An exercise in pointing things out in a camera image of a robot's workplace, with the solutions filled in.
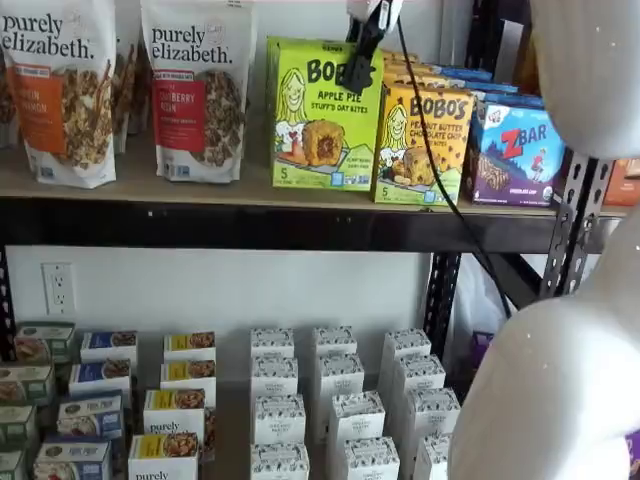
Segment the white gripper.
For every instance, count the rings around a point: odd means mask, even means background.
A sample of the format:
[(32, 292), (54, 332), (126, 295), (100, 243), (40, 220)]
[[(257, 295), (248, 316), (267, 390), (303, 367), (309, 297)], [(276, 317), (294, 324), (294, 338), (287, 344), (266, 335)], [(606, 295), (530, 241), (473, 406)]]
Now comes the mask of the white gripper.
[(346, 41), (354, 45), (344, 71), (345, 86), (371, 86), (372, 61), (379, 43), (396, 26), (403, 0), (348, 0)]

